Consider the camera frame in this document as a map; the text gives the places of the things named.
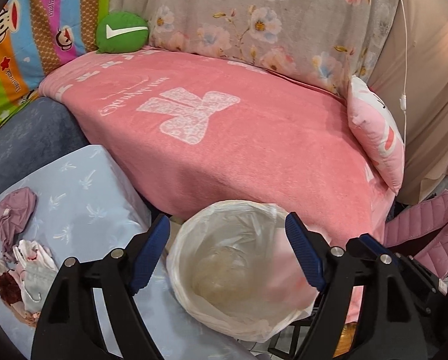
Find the green checkmark plush cushion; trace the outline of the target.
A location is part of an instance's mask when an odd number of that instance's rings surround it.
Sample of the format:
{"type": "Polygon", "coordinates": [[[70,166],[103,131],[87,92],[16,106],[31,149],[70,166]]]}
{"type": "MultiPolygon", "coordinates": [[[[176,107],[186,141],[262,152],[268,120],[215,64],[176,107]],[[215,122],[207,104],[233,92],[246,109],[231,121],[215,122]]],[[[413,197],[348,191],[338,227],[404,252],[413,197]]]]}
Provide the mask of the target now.
{"type": "Polygon", "coordinates": [[[99,53],[120,54],[142,49],[148,40],[145,19],[130,12],[109,13],[98,24],[96,45],[99,53]]]}

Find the white cloth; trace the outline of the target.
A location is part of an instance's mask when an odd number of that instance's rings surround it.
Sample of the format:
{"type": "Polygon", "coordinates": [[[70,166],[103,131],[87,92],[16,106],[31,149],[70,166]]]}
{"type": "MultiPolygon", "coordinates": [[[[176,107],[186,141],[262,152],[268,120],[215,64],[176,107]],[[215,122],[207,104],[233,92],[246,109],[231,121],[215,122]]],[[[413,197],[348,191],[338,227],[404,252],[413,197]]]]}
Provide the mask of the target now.
{"type": "Polygon", "coordinates": [[[20,240],[12,249],[25,310],[30,314],[40,313],[58,268],[50,250],[37,241],[20,240]]]}

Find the brown hair scrunchie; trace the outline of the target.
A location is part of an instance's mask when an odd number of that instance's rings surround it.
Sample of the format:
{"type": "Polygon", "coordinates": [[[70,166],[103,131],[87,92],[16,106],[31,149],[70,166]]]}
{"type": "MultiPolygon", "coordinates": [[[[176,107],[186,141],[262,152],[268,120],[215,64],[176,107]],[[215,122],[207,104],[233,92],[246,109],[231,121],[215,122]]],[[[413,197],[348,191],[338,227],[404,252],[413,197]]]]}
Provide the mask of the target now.
{"type": "Polygon", "coordinates": [[[0,297],[9,306],[22,301],[20,287],[8,271],[0,275],[0,297]]]}

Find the grey floral quilt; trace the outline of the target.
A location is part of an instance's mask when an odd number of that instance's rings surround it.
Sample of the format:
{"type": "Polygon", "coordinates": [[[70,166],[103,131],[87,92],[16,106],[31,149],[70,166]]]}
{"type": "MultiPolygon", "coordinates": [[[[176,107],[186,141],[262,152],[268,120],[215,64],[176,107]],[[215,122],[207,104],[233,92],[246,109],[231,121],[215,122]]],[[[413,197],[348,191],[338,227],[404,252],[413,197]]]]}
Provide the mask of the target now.
{"type": "Polygon", "coordinates": [[[399,0],[110,0],[149,24],[153,47],[223,58],[344,95],[368,80],[399,0]]]}

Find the mauve drawstring pouch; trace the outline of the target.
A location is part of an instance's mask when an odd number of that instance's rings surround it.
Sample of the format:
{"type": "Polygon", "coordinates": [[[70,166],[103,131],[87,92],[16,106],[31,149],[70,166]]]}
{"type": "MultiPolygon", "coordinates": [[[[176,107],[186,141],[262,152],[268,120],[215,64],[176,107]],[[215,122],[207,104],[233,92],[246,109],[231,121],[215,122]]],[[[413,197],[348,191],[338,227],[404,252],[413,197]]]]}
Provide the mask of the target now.
{"type": "Polygon", "coordinates": [[[0,242],[3,254],[11,252],[15,236],[25,230],[36,204],[37,195],[29,187],[16,189],[0,201],[0,242]]]}

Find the small pink cartoon pillow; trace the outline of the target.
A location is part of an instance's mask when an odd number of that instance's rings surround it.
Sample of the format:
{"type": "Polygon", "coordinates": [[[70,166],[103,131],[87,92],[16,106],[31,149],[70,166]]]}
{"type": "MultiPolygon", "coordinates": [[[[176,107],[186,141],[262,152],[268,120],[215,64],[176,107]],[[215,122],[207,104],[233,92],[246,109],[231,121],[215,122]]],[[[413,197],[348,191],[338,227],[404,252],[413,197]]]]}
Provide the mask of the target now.
{"type": "Polygon", "coordinates": [[[352,76],[347,97],[348,125],[393,193],[404,178],[405,146],[384,102],[359,77],[352,76]]]}

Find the beige curtain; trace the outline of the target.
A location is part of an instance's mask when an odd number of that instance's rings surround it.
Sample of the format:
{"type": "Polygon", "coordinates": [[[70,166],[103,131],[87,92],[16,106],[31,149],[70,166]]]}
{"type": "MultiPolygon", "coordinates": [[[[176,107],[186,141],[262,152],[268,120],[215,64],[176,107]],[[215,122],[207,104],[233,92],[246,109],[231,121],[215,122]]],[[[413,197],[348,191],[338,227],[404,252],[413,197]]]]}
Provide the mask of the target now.
{"type": "Polygon", "coordinates": [[[448,0],[403,0],[368,85],[406,129],[398,201],[414,205],[448,177],[448,0]]]}

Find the pink towel blanket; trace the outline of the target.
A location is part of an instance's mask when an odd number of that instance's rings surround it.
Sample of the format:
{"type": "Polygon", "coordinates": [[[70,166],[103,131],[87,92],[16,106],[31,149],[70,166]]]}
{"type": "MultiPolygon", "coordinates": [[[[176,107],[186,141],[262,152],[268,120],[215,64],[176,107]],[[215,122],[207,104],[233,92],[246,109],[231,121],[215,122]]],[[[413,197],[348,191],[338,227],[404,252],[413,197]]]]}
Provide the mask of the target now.
{"type": "Polygon", "coordinates": [[[39,93],[64,104],[160,211],[273,203],[335,245],[384,238],[394,200],[353,135],[344,101],[245,63],[152,48],[90,52],[39,93]]]}

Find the blue grey velvet cushion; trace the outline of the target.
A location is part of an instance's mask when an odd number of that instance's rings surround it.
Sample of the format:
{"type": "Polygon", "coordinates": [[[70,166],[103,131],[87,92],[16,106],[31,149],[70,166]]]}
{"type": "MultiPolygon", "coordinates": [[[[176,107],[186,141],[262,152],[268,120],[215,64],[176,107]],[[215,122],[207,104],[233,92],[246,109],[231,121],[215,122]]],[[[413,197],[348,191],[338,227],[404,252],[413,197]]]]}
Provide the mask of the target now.
{"type": "Polygon", "coordinates": [[[89,141],[63,104],[39,98],[0,128],[0,194],[89,141]]]}

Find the colourful monkey striped quilt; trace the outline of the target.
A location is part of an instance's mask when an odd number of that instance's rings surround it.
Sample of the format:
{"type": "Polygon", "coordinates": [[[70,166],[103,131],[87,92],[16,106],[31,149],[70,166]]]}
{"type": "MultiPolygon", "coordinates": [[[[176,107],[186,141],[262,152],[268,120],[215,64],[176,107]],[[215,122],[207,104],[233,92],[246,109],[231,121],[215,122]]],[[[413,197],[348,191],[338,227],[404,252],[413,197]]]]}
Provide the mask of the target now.
{"type": "Polygon", "coordinates": [[[8,0],[0,11],[0,127],[52,71],[96,49],[109,0],[8,0]]]}

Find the white lined trash bin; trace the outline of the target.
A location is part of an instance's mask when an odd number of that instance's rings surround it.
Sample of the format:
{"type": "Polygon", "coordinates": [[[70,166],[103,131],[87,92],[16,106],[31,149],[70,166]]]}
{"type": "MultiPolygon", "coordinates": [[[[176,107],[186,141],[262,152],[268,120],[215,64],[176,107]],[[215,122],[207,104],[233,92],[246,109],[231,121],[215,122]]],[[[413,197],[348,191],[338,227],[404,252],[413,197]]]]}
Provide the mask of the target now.
{"type": "Polygon", "coordinates": [[[178,230],[166,258],[175,297],[208,328],[264,342],[309,317],[319,294],[304,277],[275,204],[214,203],[178,230]]]}

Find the beige sheer stocking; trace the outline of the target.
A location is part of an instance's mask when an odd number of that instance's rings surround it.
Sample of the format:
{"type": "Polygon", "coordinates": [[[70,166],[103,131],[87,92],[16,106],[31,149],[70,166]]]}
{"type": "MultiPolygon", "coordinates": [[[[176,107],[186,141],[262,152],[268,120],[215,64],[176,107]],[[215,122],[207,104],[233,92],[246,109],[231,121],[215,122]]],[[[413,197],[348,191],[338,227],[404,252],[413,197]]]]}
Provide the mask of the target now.
{"type": "Polygon", "coordinates": [[[251,260],[235,248],[214,248],[201,258],[192,276],[196,295],[217,306],[243,301],[253,293],[255,278],[251,260]]]}

